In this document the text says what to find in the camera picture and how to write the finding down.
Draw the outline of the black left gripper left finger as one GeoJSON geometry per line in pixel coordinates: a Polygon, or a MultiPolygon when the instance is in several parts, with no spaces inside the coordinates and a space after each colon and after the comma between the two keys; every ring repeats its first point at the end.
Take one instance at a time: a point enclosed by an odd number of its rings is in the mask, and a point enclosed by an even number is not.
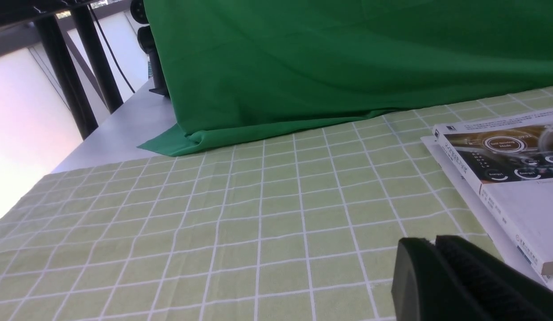
{"type": "Polygon", "coordinates": [[[466,287],[426,239],[399,240],[391,293],[397,321],[475,321],[482,317],[466,287]]]}

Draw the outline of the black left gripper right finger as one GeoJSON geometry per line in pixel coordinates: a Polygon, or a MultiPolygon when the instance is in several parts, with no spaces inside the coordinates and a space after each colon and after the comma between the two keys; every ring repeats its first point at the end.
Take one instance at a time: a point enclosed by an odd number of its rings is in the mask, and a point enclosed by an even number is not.
{"type": "Polygon", "coordinates": [[[495,321],[553,321],[553,291],[478,246],[453,235],[435,247],[495,321]]]}

